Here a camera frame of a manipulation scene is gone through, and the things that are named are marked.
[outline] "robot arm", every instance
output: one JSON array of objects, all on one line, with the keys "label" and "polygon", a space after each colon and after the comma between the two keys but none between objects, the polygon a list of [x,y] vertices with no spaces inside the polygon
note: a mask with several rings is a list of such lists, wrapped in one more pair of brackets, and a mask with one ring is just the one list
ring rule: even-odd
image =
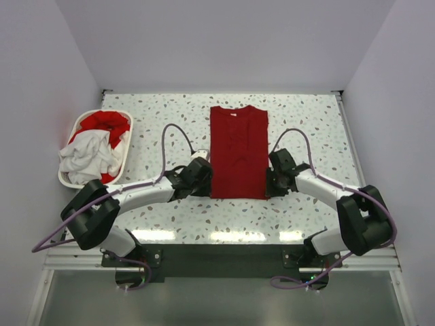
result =
[{"label": "robot arm", "polygon": [[184,199],[211,180],[210,163],[204,159],[208,152],[198,151],[193,160],[178,173],[166,171],[159,182],[154,179],[125,185],[104,186],[99,180],[88,182],[60,214],[66,220],[95,198],[118,191],[108,196],[99,205],[79,214],[68,229],[82,250],[100,247],[119,257],[139,259],[143,249],[137,239],[127,230],[114,227],[115,218],[132,209],[159,202]]},{"label": "robot arm", "polygon": [[[387,215],[371,201],[347,190],[363,192],[385,207],[377,188],[368,185],[358,189],[329,177],[319,178],[308,164],[297,166],[286,149],[271,153],[269,158],[273,168],[267,171],[268,196],[284,196],[290,189],[313,196],[338,213],[340,228],[325,230],[305,239],[304,245],[309,251],[307,256],[346,250],[363,255],[391,238],[393,230]],[[335,186],[337,184],[343,185],[342,188]]]}]

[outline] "white laundry basket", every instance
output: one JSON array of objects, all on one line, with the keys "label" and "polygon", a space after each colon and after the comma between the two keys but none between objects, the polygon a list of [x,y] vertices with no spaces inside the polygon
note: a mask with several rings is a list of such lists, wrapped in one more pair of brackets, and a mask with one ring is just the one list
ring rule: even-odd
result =
[{"label": "white laundry basket", "polygon": [[[81,116],[79,116],[79,118],[74,123],[74,127],[73,127],[73,130],[71,131],[71,134],[69,135],[67,144],[70,142],[71,138],[73,138],[74,134],[78,130],[82,129],[82,127],[80,126],[80,122],[85,120],[89,115],[92,115],[93,113],[98,112],[98,111],[100,111],[100,110],[88,111],[88,112],[83,113]],[[106,185],[111,185],[112,183],[116,183],[116,181],[118,181],[118,179],[121,177],[122,173],[124,172],[125,162],[127,160],[128,150],[130,148],[131,134],[133,132],[133,117],[131,116],[131,114],[129,114],[128,112],[125,112],[125,111],[118,111],[118,110],[108,110],[108,111],[118,112],[120,115],[122,115],[123,117],[125,117],[128,120],[128,124],[130,125],[130,132],[128,134],[127,146],[126,146],[126,150],[124,152],[124,158],[122,160],[120,172],[118,173],[118,175],[116,176],[116,178],[114,180],[106,183]],[[84,187],[84,185],[72,184],[68,178],[67,172],[58,171],[58,177],[59,177],[59,181],[65,187],[74,188],[74,189],[82,189]]]}]

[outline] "speckled white surface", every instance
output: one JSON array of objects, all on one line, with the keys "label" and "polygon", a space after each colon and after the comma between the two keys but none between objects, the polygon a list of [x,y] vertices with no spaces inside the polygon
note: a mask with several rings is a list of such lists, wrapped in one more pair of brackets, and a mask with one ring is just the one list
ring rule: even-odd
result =
[{"label": "speckled white surface", "polygon": [[[135,119],[131,148],[119,183],[144,180],[161,169],[160,135],[165,124],[179,124],[195,149],[209,148],[210,107],[253,105],[268,111],[268,141],[290,127],[309,136],[315,167],[329,177],[357,185],[358,177],[334,95],[285,94],[107,94],[103,109],[125,110]],[[307,162],[302,136],[287,134],[280,144],[296,163]],[[167,134],[167,166],[187,164],[190,152],[174,129]],[[153,204],[116,219],[141,242],[299,243],[312,233],[338,226],[334,210],[316,199],[291,193],[270,200],[211,200],[189,197]]]}]

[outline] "white backdrop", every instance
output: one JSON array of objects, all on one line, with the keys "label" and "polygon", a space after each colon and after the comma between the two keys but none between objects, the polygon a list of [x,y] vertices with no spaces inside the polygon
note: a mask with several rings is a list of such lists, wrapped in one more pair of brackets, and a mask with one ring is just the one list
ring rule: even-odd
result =
[{"label": "white backdrop", "polygon": [[57,0],[118,92],[342,90],[394,0]]},{"label": "white backdrop", "polygon": [[0,8],[0,324],[24,325],[46,254],[32,246],[71,198],[57,151],[99,89],[53,0]]},{"label": "white backdrop", "polygon": [[366,180],[397,221],[421,326],[435,325],[434,12],[433,0],[397,0],[344,96]]}]

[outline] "folded red shirt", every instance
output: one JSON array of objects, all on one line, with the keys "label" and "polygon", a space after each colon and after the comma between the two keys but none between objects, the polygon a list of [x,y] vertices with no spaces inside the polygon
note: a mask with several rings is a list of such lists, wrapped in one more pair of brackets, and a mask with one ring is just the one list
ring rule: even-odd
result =
[{"label": "folded red shirt", "polygon": [[212,198],[266,197],[267,111],[212,107]]}]

